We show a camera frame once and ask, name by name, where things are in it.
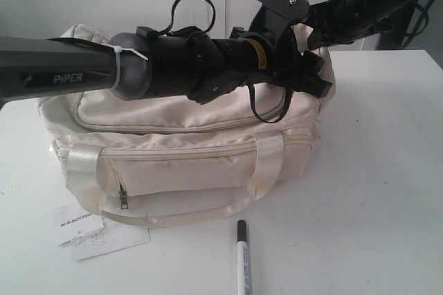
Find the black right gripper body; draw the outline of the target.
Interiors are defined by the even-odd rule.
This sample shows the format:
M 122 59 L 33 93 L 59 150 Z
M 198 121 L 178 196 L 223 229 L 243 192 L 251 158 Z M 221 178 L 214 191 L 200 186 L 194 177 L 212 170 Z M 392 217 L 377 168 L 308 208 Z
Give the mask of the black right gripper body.
M 373 6 L 380 0 L 328 0 L 309 9 L 307 25 L 319 28 L 332 38 L 332 45 L 351 44 L 380 33 Z

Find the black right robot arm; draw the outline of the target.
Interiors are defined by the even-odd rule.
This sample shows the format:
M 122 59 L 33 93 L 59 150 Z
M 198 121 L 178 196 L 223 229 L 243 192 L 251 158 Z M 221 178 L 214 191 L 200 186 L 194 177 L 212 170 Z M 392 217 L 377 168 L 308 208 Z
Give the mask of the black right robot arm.
M 310 50 L 351 44 L 382 33 L 384 19 L 413 0 L 328 0 L 312 5 L 307 25 L 313 28 L 307 39 Z

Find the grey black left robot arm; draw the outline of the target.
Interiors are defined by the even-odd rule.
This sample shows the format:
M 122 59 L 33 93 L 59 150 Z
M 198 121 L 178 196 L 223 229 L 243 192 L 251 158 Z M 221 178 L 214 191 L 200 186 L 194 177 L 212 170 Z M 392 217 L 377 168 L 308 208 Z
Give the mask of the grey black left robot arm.
M 1 102 L 108 89 L 121 100 L 185 96 L 201 105 L 238 87 L 267 83 L 324 97 L 323 61 L 299 53 L 295 35 L 213 39 L 197 28 L 152 37 L 115 35 L 108 45 L 79 38 L 1 38 Z

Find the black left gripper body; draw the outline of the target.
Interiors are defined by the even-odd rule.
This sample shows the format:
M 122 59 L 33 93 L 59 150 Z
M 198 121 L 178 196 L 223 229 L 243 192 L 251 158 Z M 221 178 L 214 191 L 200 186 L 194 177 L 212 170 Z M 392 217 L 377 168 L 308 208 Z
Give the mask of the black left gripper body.
M 291 28 L 277 41 L 269 33 L 245 32 L 237 38 L 213 42 L 224 62 L 208 74 L 210 101 L 248 84 L 267 83 L 295 89 L 311 69 L 311 60 L 298 51 Z

